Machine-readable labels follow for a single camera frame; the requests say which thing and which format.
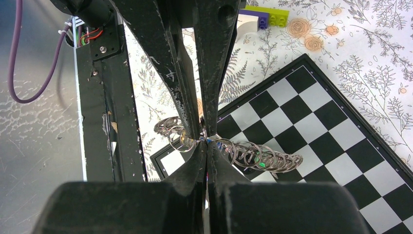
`purple toy brick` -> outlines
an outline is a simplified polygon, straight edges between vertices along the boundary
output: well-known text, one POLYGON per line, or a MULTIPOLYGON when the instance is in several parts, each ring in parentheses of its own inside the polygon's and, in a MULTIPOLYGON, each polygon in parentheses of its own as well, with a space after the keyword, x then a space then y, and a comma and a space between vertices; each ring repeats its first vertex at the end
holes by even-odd
POLYGON ((261 29, 268 28, 268 18, 270 17, 269 13, 240 9, 239 14, 249 15, 249 16, 258 16, 259 27, 261 29))

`checkerboard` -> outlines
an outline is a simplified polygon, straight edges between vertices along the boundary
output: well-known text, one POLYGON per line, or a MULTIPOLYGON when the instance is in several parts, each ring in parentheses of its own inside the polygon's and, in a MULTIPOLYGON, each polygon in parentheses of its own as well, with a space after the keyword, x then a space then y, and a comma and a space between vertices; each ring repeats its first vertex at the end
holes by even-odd
MULTIPOLYGON (((307 55, 221 110, 218 134, 303 156, 278 179, 237 168, 252 182, 332 181, 353 195, 371 233, 413 233, 411 171, 307 55)), ((151 159, 167 177, 190 155, 166 146, 151 159)))

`floral tablecloth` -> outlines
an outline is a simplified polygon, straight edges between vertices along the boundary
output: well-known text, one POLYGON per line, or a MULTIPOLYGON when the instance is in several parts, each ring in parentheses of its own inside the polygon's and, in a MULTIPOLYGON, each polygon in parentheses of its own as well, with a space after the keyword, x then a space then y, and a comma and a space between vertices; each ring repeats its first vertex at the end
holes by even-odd
MULTIPOLYGON (((413 0, 248 0, 289 10, 286 28, 243 35, 232 51, 219 108, 308 53, 411 168, 413 155, 413 0)), ((184 29, 200 102, 194 33, 184 29)), ((150 60, 126 27, 136 108, 150 181, 150 156, 167 145, 159 120, 177 112, 150 60)))

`coiled wire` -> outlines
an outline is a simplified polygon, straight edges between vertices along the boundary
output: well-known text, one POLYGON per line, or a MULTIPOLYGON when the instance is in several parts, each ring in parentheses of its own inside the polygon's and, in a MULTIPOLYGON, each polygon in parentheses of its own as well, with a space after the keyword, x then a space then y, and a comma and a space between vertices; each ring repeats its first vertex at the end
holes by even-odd
MULTIPOLYGON (((168 138, 171 146, 180 152, 188 152, 195 147, 196 143, 204 140, 200 136, 199 140, 187 137, 184 127, 181 125, 179 117, 170 117, 158 122, 154 131, 168 138), (179 139, 180 147, 176 148, 174 142, 179 139)), ((259 171, 269 171, 278 178, 276 173, 286 173, 296 169, 302 164, 301 155, 289 155, 272 150, 265 145, 257 145, 250 141, 232 142, 219 135, 207 138, 208 141, 215 141, 218 148, 225 157, 230 159, 230 163, 243 168, 252 168, 259 171)))

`bolt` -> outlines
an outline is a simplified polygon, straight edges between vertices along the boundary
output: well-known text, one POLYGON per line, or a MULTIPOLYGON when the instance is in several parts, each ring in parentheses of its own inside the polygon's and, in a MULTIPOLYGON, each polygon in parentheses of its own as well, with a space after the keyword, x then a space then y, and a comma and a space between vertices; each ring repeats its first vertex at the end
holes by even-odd
POLYGON ((105 47, 105 46, 101 46, 101 47, 99 48, 99 50, 100 50, 100 52, 101 52, 102 54, 106 53, 106 47, 105 47))

